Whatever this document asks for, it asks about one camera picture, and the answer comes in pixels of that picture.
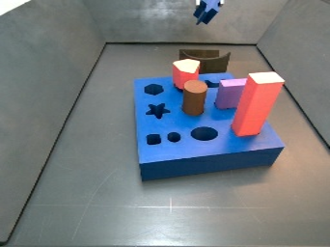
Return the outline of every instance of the blue shape sorter box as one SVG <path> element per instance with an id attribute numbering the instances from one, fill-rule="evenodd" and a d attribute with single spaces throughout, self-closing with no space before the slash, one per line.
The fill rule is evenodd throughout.
<path id="1" fill-rule="evenodd" d="M 200 74 L 207 89 L 199 116 L 181 111 L 183 93 L 172 77 L 133 80 L 136 142 L 141 180 L 270 166 L 283 143 L 266 122 L 255 136 L 238 137 L 231 130 L 236 109 L 213 106 L 220 80 L 230 73 Z"/>

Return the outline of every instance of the dark brown curved block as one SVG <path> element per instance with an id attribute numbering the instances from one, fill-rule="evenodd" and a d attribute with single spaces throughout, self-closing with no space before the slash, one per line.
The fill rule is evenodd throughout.
<path id="1" fill-rule="evenodd" d="M 217 50 L 179 50 L 179 59 L 193 59 L 200 61 L 200 73 L 220 73 L 227 71 L 231 52 L 219 57 Z"/>
<path id="2" fill-rule="evenodd" d="M 207 85 L 203 81 L 189 80 L 184 83 L 181 110 L 191 116 L 203 113 Z"/>

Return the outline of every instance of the brown cylinder block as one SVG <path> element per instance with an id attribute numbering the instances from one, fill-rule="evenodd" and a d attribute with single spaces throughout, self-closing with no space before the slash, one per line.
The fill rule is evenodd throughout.
<path id="1" fill-rule="evenodd" d="M 197 116 L 203 112 L 207 85 L 199 80 L 189 80 L 183 87 L 181 110 L 191 116 Z"/>

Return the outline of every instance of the gray wall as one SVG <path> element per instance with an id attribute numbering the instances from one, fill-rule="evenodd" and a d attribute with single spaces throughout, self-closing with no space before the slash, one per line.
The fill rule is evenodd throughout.
<path id="1" fill-rule="evenodd" d="M 195 0 L 84 0 L 108 42 L 255 44 L 287 0 L 228 0 L 196 26 Z"/>
<path id="2" fill-rule="evenodd" d="M 0 16 L 0 243 L 5 242 L 104 39 L 80 0 Z"/>
<path id="3" fill-rule="evenodd" d="M 290 0 L 258 47 L 330 146 L 330 4 Z"/>

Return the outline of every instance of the purple cube block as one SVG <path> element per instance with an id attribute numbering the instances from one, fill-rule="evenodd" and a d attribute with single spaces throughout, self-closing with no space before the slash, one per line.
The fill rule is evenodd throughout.
<path id="1" fill-rule="evenodd" d="M 246 78 L 220 80 L 219 90 L 215 98 L 215 106 L 219 109 L 236 108 Z"/>

